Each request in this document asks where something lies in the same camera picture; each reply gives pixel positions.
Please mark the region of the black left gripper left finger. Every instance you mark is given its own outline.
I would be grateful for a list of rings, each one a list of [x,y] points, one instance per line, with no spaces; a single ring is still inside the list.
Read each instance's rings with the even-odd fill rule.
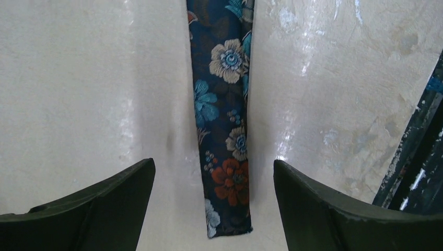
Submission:
[[[1,215],[1,250],[136,250],[156,173],[152,158],[73,194]]]

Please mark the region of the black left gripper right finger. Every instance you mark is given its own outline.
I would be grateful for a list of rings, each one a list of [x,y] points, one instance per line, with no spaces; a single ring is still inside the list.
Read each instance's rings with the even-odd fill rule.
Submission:
[[[275,160],[274,187],[289,250],[442,250],[442,215],[375,206]]]

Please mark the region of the navy floral tie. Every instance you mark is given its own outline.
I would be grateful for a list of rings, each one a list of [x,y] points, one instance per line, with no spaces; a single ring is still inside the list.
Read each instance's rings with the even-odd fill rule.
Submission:
[[[247,234],[254,1],[190,0],[186,6],[207,236]]]

